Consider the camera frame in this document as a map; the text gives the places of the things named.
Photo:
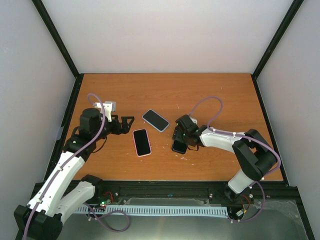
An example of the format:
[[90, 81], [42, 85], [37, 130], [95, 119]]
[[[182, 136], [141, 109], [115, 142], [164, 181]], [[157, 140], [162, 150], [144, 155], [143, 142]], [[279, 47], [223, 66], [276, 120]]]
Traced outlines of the blue-edged black phone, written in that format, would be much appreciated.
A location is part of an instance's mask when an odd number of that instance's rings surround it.
[[179, 153], [179, 154], [182, 154], [182, 155], [186, 153], [187, 148], [188, 148], [188, 146], [185, 143], [180, 142], [178, 140], [174, 140], [173, 144], [171, 146], [171, 150], [173, 152], [176, 152], [176, 153]]

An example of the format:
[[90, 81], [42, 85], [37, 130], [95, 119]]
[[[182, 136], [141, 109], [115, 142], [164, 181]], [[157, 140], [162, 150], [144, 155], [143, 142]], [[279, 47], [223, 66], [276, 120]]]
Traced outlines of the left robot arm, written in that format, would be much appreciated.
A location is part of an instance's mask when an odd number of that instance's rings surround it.
[[23, 239], [55, 240], [66, 220], [88, 200], [103, 198], [101, 178], [87, 174], [69, 193], [68, 186], [89, 156], [98, 151], [97, 141], [106, 140], [109, 134], [127, 134], [135, 120], [133, 116], [110, 114], [106, 110], [87, 108], [79, 117], [79, 126], [73, 129], [66, 141], [54, 170], [41, 189], [27, 205], [18, 205], [14, 218]]

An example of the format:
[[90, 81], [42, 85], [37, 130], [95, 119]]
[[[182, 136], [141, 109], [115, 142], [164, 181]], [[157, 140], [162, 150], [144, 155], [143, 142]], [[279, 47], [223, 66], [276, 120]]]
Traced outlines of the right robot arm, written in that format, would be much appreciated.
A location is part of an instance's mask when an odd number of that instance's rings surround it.
[[234, 202], [248, 187], [281, 166], [281, 158], [255, 129], [246, 132], [218, 130], [209, 125], [198, 126], [196, 119], [185, 114], [178, 118], [172, 139], [186, 147], [217, 148], [233, 153], [240, 170], [228, 181], [224, 197]]

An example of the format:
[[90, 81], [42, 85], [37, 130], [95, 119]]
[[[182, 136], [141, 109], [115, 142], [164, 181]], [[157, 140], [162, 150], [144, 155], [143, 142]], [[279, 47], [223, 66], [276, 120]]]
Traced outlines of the black front rail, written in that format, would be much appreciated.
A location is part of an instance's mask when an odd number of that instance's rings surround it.
[[[283, 181], [260, 182], [265, 199], [295, 201], [302, 200], [297, 187], [286, 185]], [[231, 201], [225, 197], [225, 181], [111, 181], [102, 182], [102, 190], [98, 196], [88, 200], [90, 204], [99, 204], [113, 197], [114, 203], [131, 198], [139, 199], [195, 199], [208, 200], [210, 204], [226, 207], [241, 205], [241, 197]]]

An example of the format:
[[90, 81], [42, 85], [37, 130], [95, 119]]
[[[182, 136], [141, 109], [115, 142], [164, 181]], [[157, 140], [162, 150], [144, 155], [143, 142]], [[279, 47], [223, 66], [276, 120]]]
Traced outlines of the left black frame post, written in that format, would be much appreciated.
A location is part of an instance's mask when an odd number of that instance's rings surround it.
[[32, 0], [32, 3], [41, 17], [44, 25], [46, 26], [49, 34], [51, 35], [54, 43], [56, 44], [58, 50], [60, 51], [65, 63], [67, 64], [69, 70], [77, 81], [82, 81], [83, 76], [79, 73], [69, 51], [67, 50], [65, 43], [63, 42], [49, 12], [47, 11], [42, 0]]

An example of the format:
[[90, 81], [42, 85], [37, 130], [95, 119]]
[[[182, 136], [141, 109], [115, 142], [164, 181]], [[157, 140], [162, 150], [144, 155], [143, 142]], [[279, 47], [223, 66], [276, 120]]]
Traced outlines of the black frame post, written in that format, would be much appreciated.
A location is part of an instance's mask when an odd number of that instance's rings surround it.
[[51, 35], [54, 43], [56, 44], [58, 50], [60, 51], [65, 63], [67, 64], [69, 70], [77, 81], [82, 81], [83, 76], [79, 73], [69, 51], [67, 50], [65, 43], [63, 42], [49, 12], [47, 11], [42, 0], [32, 0], [32, 3], [41, 17], [44, 25], [46, 26], [49, 34]]
[[266, 66], [274, 50], [276, 49], [277, 45], [281, 41], [282, 37], [284, 36], [285, 32], [287, 31], [288, 27], [290, 26], [291, 22], [293, 21], [294, 17], [296, 16], [297, 12], [299, 11], [303, 3], [304, 3], [304, 0], [292, 1], [280, 25], [278, 26], [276, 32], [274, 33], [270, 43], [268, 44], [265, 52], [263, 53], [260, 61], [258, 62], [255, 70], [251, 74], [253, 81], [256, 81], [260, 76], [260, 74], [262, 73], [264, 67]]

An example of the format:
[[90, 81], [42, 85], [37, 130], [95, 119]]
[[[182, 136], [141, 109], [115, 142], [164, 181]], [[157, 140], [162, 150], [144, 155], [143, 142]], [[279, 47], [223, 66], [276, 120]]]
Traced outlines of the right black frame post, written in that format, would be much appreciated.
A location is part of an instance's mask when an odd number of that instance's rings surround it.
[[260, 74], [262, 73], [264, 67], [266, 66], [274, 50], [276, 49], [277, 45], [281, 41], [282, 37], [284, 36], [285, 32], [287, 31], [288, 27], [290, 26], [291, 22], [293, 21], [294, 17], [296, 16], [297, 12], [299, 11], [303, 3], [304, 3], [304, 0], [292, 1], [280, 25], [278, 26], [276, 32], [274, 33], [270, 43], [268, 44], [265, 52], [263, 53], [260, 61], [258, 62], [255, 70], [251, 74], [253, 81], [256, 81], [260, 76]]

